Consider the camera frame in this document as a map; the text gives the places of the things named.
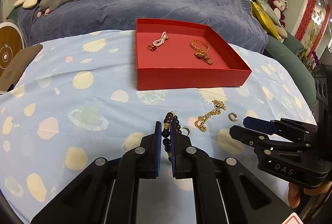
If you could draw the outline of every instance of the brown leather case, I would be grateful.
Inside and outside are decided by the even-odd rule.
[[[0,76],[0,95],[9,92],[14,88],[27,66],[29,66],[31,61],[36,57],[42,48],[43,46],[41,44],[36,44],[20,50],[15,55]]]

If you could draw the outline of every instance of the metal screw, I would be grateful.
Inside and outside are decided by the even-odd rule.
[[[97,165],[97,166],[103,166],[104,164],[105,164],[105,159],[103,159],[103,158],[98,158],[98,159],[96,159],[96,161],[95,161],[95,164]]]
[[[135,149],[136,154],[143,154],[145,152],[145,149],[143,147],[137,147]]]
[[[228,158],[228,159],[226,159],[226,163],[228,165],[234,166],[236,164],[236,159],[235,158]]]
[[[196,149],[195,147],[190,146],[190,147],[188,147],[188,148],[186,149],[186,151],[187,151],[189,154],[195,154],[195,153],[197,152],[197,149]]]

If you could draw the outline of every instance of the red box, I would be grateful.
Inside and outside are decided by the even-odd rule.
[[[147,46],[164,31],[169,39],[156,51],[149,50]],[[192,40],[209,44],[211,66],[194,56]],[[138,90],[241,86],[251,73],[242,58],[211,27],[164,19],[137,19],[136,65]]]

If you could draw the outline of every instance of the human hand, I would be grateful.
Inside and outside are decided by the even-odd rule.
[[[320,194],[326,194],[330,187],[332,186],[332,182],[330,181],[324,181],[319,187],[315,189],[304,189],[303,192],[306,195],[309,196],[317,196]],[[296,208],[300,204],[300,196],[301,196],[301,187],[298,185],[295,185],[293,183],[289,183],[288,185],[288,202],[291,208]],[[324,195],[322,195],[321,198],[317,199],[315,204],[313,205],[313,208],[317,207],[322,199],[324,198]]]

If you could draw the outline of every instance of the light blue bed sheet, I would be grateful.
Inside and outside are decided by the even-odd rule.
[[[315,124],[288,72],[275,60],[232,45],[253,70],[242,87],[136,90],[135,31],[107,30],[47,41],[15,89],[0,96],[0,188],[24,223],[98,157],[115,159],[174,111],[191,142],[211,157],[237,158],[287,202],[288,183],[257,169],[253,148],[232,140],[228,118],[281,117]],[[194,127],[212,100],[227,111],[207,132]],[[162,148],[160,175],[141,180],[137,223],[195,223],[191,179],[172,178]]]

